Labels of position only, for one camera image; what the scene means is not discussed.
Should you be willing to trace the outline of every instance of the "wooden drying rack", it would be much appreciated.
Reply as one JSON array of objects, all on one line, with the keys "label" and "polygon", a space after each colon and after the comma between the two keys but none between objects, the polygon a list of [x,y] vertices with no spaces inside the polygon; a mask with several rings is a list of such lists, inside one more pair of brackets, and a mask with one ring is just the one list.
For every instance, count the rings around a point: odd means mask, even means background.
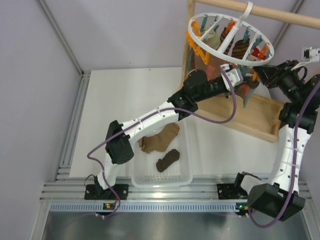
[{"label": "wooden drying rack", "polygon": [[[219,8],[234,10],[244,13],[247,3],[234,0],[187,0],[187,19],[186,26],[190,19],[195,15],[195,4],[202,3]],[[256,6],[250,12],[251,15],[278,20],[290,24],[301,25],[320,30],[320,18],[305,16],[292,12],[281,11],[277,9]],[[189,44],[185,41],[183,62],[182,62],[182,79],[180,87],[187,78],[187,57],[189,54]],[[237,105],[242,106],[242,99],[237,96]],[[246,108],[238,107],[234,118],[225,125],[240,132],[258,137],[268,142],[275,142],[279,135],[279,113],[284,103],[267,97],[253,94]],[[223,97],[213,97],[198,103],[199,113],[202,116],[213,120],[225,120],[232,112],[232,99]]]}]

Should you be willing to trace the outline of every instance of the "cable tie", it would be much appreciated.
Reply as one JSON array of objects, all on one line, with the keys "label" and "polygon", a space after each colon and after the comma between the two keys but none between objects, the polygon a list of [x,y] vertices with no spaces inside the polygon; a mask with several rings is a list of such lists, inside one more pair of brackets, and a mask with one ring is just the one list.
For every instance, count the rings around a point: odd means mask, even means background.
[{"label": "cable tie", "polygon": [[291,162],[286,162],[286,161],[280,161],[280,163],[289,165],[289,166],[291,166],[291,167],[295,167],[296,169],[299,169],[299,170],[300,170],[300,165],[299,165],[299,164],[293,164],[293,163],[291,163]]},{"label": "cable tie", "polygon": [[144,129],[144,124],[142,123],[142,120],[140,118],[137,118],[138,122],[140,123],[141,127]]},{"label": "cable tie", "polygon": [[303,153],[302,151],[300,151],[299,148],[297,148],[297,147],[296,147],[296,148],[293,148],[293,147],[285,146],[284,148],[285,148],[285,149],[292,150],[292,151],[296,151],[297,153],[302,154],[302,155],[304,154],[304,153]]}]

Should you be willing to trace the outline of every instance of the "metal floor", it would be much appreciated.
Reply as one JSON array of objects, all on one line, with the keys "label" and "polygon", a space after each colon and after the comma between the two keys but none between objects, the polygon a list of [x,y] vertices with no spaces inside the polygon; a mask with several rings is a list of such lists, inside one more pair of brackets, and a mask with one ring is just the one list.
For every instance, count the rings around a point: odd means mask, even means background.
[{"label": "metal floor", "polygon": [[[50,212],[42,240],[309,240],[303,214],[261,229],[235,213],[118,213],[103,220],[81,212]],[[259,212],[259,223],[271,221]]]}]

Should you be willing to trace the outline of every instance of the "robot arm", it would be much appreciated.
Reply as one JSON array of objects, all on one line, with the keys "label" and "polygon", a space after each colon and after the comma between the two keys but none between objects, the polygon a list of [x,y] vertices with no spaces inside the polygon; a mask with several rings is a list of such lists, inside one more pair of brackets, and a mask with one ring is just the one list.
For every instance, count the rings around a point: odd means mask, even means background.
[{"label": "robot arm", "polygon": [[[295,176],[291,176],[293,167],[293,143],[294,143],[294,126],[296,124],[297,115],[302,108],[303,103],[314,88],[315,84],[320,80],[320,74],[313,77],[309,82],[304,84],[298,76],[301,68],[295,69],[298,61],[287,61],[278,66],[259,66],[254,70],[260,77],[261,82],[268,88],[279,87],[282,92],[291,100],[286,103],[279,115],[281,127],[279,130],[279,148],[273,169],[266,183],[263,183],[258,177],[249,173],[238,173],[235,180],[235,187],[239,192],[248,194],[247,204],[253,209],[265,213],[271,217],[275,217],[282,208],[286,196],[289,191],[291,177],[294,177],[294,187],[292,200],[285,211],[281,221],[286,220],[295,213],[299,212],[305,204],[305,200],[298,196],[298,176],[302,161],[304,148],[313,132],[317,112],[316,109],[320,103],[320,91],[312,99],[308,108],[302,116],[302,120],[298,128],[298,146]],[[242,84],[251,81],[250,77],[242,77],[241,72],[231,65],[225,64],[221,67],[227,72],[232,82],[232,86],[237,89]],[[110,186],[116,183],[116,177],[121,164],[125,164],[134,156],[132,146],[150,132],[161,128],[169,123],[180,121],[190,114],[182,111],[168,110],[167,108],[180,108],[195,112],[198,109],[197,102],[212,98],[214,96],[225,94],[230,95],[230,86],[223,76],[207,81],[207,75],[204,71],[194,70],[184,81],[182,89],[174,93],[169,99],[156,109],[135,118],[131,121],[123,122],[113,121],[109,125],[106,138],[132,126],[139,122],[135,127],[126,130],[123,134],[115,137],[106,144],[104,173]],[[146,116],[153,114],[150,118],[144,120]],[[101,171],[97,176],[97,187],[106,190],[108,186],[103,179]]]},{"label": "robot arm", "polygon": [[[222,65],[222,68],[225,71],[228,71],[227,75],[233,87],[237,88],[242,83],[251,81],[250,77],[245,77],[244,79],[240,70],[237,68],[232,68],[232,66],[229,64]],[[129,126],[132,126],[136,122],[139,122],[139,124],[130,130],[125,131],[124,134],[116,137],[106,144],[104,174],[109,185],[115,185],[116,177],[121,164],[125,164],[133,158],[134,152],[132,146],[140,138],[152,133],[154,130],[164,127],[169,123],[178,122],[190,115],[186,112],[176,112],[174,110],[161,112],[163,109],[180,108],[189,110],[190,112],[195,112],[198,110],[197,102],[220,94],[229,95],[231,93],[230,91],[230,86],[223,76],[207,81],[207,74],[204,71],[194,70],[184,81],[182,89],[174,93],[166,102],[161,104],[156,109],[138,118],[123,122],[121,124],[119,124],[117,120],[111,122],[106,139]],[[157,112],[157,114],[154,114],[142,122],[146,116],[155,112]],[[98,184],[103,190],[108,188],[103,179],[102,171],[97,175],[97,180]]]},{"label": "robot arm", "polygon": [[[245,190],[248,194],[248,206],[275,218],[284,205],[289,194],[291,180],[294,178],[292,195],[280,221],[285,221],[302,210],[305,205],[305,200],[298,196],[299,170],[305,146],[316,124],[318,114],[316,109],[320,103],[320,90],[317,90],[303,115],[300,116],[295,149],[297,156],[296,163],[293,165],[294,127],[297,117],[311,91],[320,81],[320,74],[318,74],[305,84],[304,80],[298,76],[298,72],[304,67],[296,68],[296,66],[299,66],[298,61],[294,60],[286,61],[278,66],[254,67],[265,86],[279,87],[291,102],[284,105],[279,115],[279,120],[281,120],[279,147],[273,169],[266,183],[262,183],[256,176],[246,172],[238,173],[235,180],[235,187]],[[292,176],[293,167],[295,167],[294,176]]]}]

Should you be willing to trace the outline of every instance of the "wooden dowel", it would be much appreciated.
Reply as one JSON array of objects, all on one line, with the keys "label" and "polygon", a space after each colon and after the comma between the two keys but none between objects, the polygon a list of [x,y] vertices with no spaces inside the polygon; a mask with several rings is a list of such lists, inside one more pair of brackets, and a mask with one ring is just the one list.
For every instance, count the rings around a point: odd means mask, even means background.
[{"label": "wooden dowel", "polygon": [[[234,10],[244,13],[247,8],[246,2],[239,2],[233,0],[195,0],[197,3],[216,6],[219,8]],[[251,15],[259,17],[274,19],[290,24],[301,25],[313,29],[320,29],[320,18],[305,16],[287,11],[281,11],[263,6],[257,6],[253,4]]]}]

